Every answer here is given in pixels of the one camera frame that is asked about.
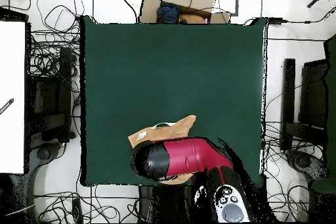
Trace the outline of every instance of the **brown paper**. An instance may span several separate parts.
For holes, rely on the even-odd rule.
[[[186,20],[187,24],[205,24],[205,19],[202,16],[194,14],[182,14],[180,20]]]
[[[196,121],[195,115],[189,115],[176,123],[159,123],[158,125],[152,127],[146,127],[137,131],[136,133],[130,135],[128,137],[129,142],[132,145],[132,148],[137,146],[137,144],[143,141],[157,141],[157,140],[165,140],[165,139],[176,139],[181,137],[187,137],[190,128]],[[179,175],[176,179],[172,179],[170,181],[162,181],[165,185],[179,185],[181,183],[185,183],[189,178],[191,178],[193,174],[184,174]]]

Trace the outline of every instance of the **cardboard piece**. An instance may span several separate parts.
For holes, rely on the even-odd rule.
[[[231,13],[213,13],[211,15],[210,24],[228,24],[231,19]]]
[[[137,144],[143,141],[157,141],[157,140],[165,140],[165,139],[175,139],[181,137],[187,137],[190,128],[196,121],[195,115],[189,115],[176,123],[159,123],[152,127],[146,127],[133,133],[128,136],[129,142],[132,145],[132,148],[137,146]],[[193,173],[179,175],[176,179],[172,179],[169,181],[161,181],[165,185],[179,185],[181,183],[185,183],[193,176]]]
[[[225,19],[221,13],[211,14],[215,0],[142,0],[140,23],[156,23],[157,10],[162,1],[178,5],[181,14],[194,14],[203,18],[214,16],[215,19],[211,19],[210,24],[227,24],[230,21],[229,12],[223,13]]]

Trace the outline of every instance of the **white floor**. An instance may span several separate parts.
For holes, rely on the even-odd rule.
[[[132,10],[125,4],[123,0],[82,0],[84,4],[83,9],[80,0],[75,0],[77,13],[94,16],[94,18],[100,23],[134,23],[135,16]],[[140,5],[142,0],[128,0],[133,8],[139,15]],[[239,16],[232,17],[231,22],[235,24],[243,24],[246,20],[253,17],[282,17],[290,21],[305,21],[305,20],[319,20],[325,13],[334,7],[335,0],[320,0],[312,8],[308,9],[306,6],[311,0],[239,0]],[[0,5],[8,4],[8,0],[0,0]],[[29,6],[29,0],[10,0],[10,5],[26,9]],[[41,11],[43,19],[47,13],[57,5],[65,5],[72,11],[74,11],[73,0],[39,0],[38,7]],[[215,7],[218,7],[218,0],[215,3]],[[230,12],[235,12],[235,0],[220,0],[220,7]],[[28,11],[23,11],[29,14],[31,22],[31,30],[46,30],[41,21],[41,16],[37,8],[37,0],[31,0],[31,7]],[[57,16],[49,17],[49,24],[56,22]],[[58,28],[67,28],[71,26],[73,21],[71,15],[63,13],[60,17]],[[295,58],[296,69],[296,84],[301,83],[301,69],[303,64],[308,61],[318,60],[325,58],[323,40],[326,40],[336,34],[336,14],[332,14],[324,21],[315,24],[282,24],[281,26],[270,26],[268,30],[268,74],[267,74],[267,94],[266,102],[269,102],[274,97],[278,96],[282,92],[282,64],[285,58]],[[296,41],[287,39],[319,39],[321,41]],[[299,112],[299,96],[300,89],[296,89],[295,94],[295,116]],[[270,122],[280,121],[280,109],[281,97],[274,100],[268,107],[266,113],[266,120]],[[279,128],[278,123],[270,123],[268,129],[276,131]],[[269,132],[268,134],[273,137],[278,137],[278,134]],[[278,148],[272,147],[272,150],[279,152]],[[47,166],[43,166],[36,177],[35,181],[35,195],[44,195],[48,193],[60,193],[60,192],[75,192],[76,180],[79,173],[81,146],[80,139],[77,137],[67,145],[67,149],[63,157],[53,161]],[[320,155],[318,150],[315,150],[315,154]],[[305,184],[305,179],[300,173],[292,170],[286,164],[286,161],[279,158],[279,156],[273,156],[275,162],[271,159],[268,162],[269,172],[276,177],[276,179],[282,184],[285,194],[288,189],[296,184]],[[268,174],[270,179],[268,180],[268,191],[270,195],[280,193],[280,186],[271,175]],[[81,196],[88,197],[90,201],[90,188],[82,187],[78,185],[78,191]],[[133,204],[135,200],[126,199],[136,198],[138,196],[138,188],[136,186],[118,186],[118,185],[100,185],[97,188],[99,201],[102,206],[115,206],[121,217],[126,216],[129,212],[127,210],[128,204]],[[113,197],[125,197],[124,199],[113,199]],[[291,197],[295,201],[302,200],[308,202],[308,196],[305,190],[295,189],[291,193]],[[54,198],[37,198],[35,210],[37,213],[41,213],[45,210],[47,205],[52,203]],[[283,206],[283,196],[274,196],[270,198],[271,206],[273,208]],[[93,204],[98,205],[96,199],[93,198]],[[89,206],[82,203],[83,213],[89,212]],[[279,220],[284,221],[288,217],[288,207],[285,206],[282,209],[275,210]],[[115,211],[109,209],[106,211],[106,215],[113,217]],[[305,213],[299,212],[300,220],[305,220]],[[55,219],[53,213],[48,213],[45,219]],[[110,220],[111,222],[117,222],[117,218]],[[129,216],[124,222],[135,223],[136,217]],[[290,216],[287,221],[294,221]],[[93,223],[106,222],[101,216],[93,220]]]

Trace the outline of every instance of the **table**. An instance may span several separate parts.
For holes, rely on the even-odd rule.
[[[131,171],[127,137],[190,114],[197,117],[190,136],[224,139],[262,185],[265,19],[251,26],[80,21],[82,185],[155,185]]]

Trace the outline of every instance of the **white panel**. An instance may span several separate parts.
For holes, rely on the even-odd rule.
[[[24,172],[25,23],[0,21],[0,172]]]

